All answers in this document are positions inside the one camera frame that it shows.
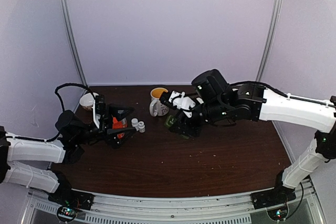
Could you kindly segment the green weekly pill organizer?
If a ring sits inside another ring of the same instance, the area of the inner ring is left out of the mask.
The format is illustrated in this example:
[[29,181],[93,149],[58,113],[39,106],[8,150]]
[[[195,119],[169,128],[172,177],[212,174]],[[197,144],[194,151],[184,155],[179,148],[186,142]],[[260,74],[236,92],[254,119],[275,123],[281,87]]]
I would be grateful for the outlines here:
[[180,121],[172,115],[169,115],[164,123],[165,127],[174,134],[179,135],[183,139],[189,139],[190,137],[185,133],[184,126]]

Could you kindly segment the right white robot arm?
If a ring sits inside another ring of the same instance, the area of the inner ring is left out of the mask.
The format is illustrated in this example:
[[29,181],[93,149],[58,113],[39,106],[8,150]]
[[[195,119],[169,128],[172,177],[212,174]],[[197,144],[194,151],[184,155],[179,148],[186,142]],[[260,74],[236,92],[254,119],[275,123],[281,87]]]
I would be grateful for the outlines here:
[[208,70],[192,81],[195,93],[172,91],[160,101],[173,110],[169,130],[186,137],[198,137],[203,125],[216,126],[226,120],[280,121],[316,130],[309,147],[292,165],[277,176],[269,191],[272,203],[279,204],[299,183],[322,163],[335,159],[335,97],[316,100],[283,93],[257,81],[229,84],[217,70]]

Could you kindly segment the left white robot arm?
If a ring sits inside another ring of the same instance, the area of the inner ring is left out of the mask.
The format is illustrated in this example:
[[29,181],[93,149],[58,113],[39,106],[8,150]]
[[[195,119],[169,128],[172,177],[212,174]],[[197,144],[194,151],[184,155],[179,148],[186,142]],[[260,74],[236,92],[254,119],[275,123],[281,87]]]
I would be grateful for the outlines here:
[[64,205],[76,197],[67,180],[52,171],[40,170],[24,161],[74,164],[84,154],[83,145],[104,141],[113,149],[120,148],[135,132],[134,127],[114,126],[134,112],[133,107],[115,104],[93,109],[93,121],[84,123],[72,111],[65,110],[55,127],[57,135],[50,139],[31,138],[6,132],[1,127],[1,182],[36,188],[54,193]]

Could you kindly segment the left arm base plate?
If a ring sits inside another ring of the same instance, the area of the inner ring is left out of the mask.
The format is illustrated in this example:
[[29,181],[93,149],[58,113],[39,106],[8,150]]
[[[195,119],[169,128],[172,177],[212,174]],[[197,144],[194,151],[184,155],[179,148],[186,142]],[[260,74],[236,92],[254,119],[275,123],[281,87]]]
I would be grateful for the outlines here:
[[90,210],[94,195],[80,191],[71,191],[65,195],[48,193],[48,200],[75,210]]

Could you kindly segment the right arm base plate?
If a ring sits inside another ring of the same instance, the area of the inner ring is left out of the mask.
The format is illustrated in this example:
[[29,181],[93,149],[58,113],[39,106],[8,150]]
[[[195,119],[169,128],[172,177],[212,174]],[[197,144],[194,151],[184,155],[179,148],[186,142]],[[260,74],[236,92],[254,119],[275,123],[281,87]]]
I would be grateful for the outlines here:
[[265,190],[251,194],[254,209],[269,208],[276,205],[286,204],[289,201],[296,199],[296,194],[293,191],[274,192],[273,190]]

